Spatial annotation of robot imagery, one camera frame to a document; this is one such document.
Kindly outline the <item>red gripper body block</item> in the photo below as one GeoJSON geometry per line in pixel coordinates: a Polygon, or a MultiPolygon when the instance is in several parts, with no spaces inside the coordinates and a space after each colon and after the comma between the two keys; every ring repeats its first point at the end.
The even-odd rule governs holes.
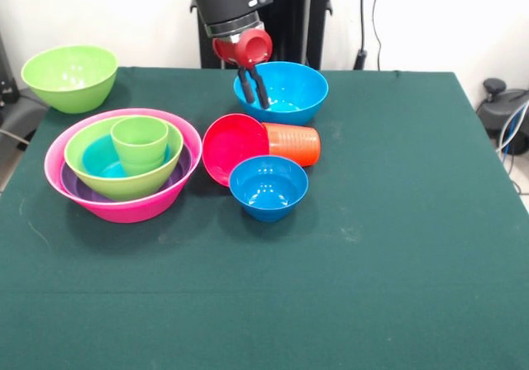
{"type": "Polygon", "coordinates": [[[263,29],[249,29],[240,33],[236,40],[228,37],[215,38],[212,47],[220,60],[246,69],[267,62],[273,50],[269,34],[263,29]]]}

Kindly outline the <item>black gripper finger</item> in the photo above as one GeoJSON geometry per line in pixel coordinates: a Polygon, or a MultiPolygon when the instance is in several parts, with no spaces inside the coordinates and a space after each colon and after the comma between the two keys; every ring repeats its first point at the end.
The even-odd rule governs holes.
{"type": "Polygon", "coordinates": [[[256,91],[260,102],[260,107],[262,109],[269,109],[269,97],[266,91],[264,81],[257,71],[257,66],[253,66],[250,70],[250,76],[255,81],[256,91]]]}
{"type": "Polygon", "coordinates": [[[240,67],[238,69],[237,75],[238,75],[238,78],[241,84],[241,89],[244,94],[245,101],[247,103],[253,103],[255,101],[255,97],[253,94],[253,89],[251,87],[251,84],[248,81],[247,76],[246,76],[246,68],[240,67]]]}

